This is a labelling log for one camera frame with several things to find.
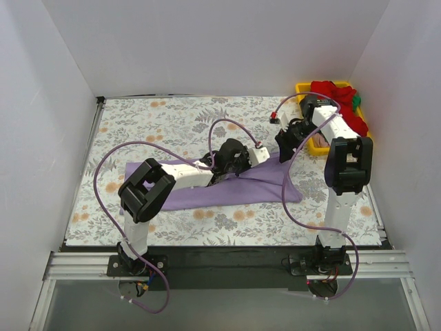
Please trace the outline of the purple t shirt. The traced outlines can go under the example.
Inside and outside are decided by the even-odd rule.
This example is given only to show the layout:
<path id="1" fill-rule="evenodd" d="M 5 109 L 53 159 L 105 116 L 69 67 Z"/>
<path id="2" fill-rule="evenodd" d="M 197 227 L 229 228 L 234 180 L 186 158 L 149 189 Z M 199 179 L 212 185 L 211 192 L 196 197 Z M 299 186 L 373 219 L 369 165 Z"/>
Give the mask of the purple t shirt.
<path id="1" fill-rule="evenodd" d="M 279 162 L 279 154 L 239 176 L 227 178 L 210 187 L 182 188 L 170 193 L 162 211 L 177 211 L 214 206 L 245 205 L 253 203 L 280 203 L 282 185 L 288 163 Z"/>

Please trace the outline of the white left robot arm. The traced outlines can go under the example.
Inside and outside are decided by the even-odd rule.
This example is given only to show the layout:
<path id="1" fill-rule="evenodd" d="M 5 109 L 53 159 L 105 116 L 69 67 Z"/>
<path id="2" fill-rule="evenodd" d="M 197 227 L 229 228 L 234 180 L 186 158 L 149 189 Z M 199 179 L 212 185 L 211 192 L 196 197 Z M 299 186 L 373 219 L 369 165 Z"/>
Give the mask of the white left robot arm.
<path id="1" fill-rule="evenodd" d="M 148 222 L 162 209 L 171 192 L 216 185 L 233 174 L 240 174 L 266 161 L 266 149 L 248 148 L 228 139 L 213 154 L 183 164 L 159 163 L 146 159 L 119 189 L 124 215 L 125 238 L 118 244 L 118 256 L 124 269 L 133 276 L 147 266 Z"/>

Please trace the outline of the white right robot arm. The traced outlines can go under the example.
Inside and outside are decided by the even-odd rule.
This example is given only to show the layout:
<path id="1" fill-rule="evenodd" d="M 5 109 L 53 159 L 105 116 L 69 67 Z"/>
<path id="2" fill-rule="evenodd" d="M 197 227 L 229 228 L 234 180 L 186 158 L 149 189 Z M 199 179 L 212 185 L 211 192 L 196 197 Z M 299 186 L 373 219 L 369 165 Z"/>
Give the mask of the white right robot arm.
<path id="1" fill-rule="evenodd" d="M 306 142 L 321 133 L 329 143 L 324 170 L 329 193 L 324 224 L 312 226 L 318 233 L 315 245 L 304 255 L 290 256 L 287 261 L 293 274 L 337 274 L 339 269 L 351 274 L 347 227 L 352 208 L 371 178 L 373 141 L 349 127 L 337 101 L 317 92 L 304 92 L 302 97 L 301 118 L 279 108 L 269 117 L 270 123 L 280 126 L 275 137 L 279 161 L 293 164 Z"/>

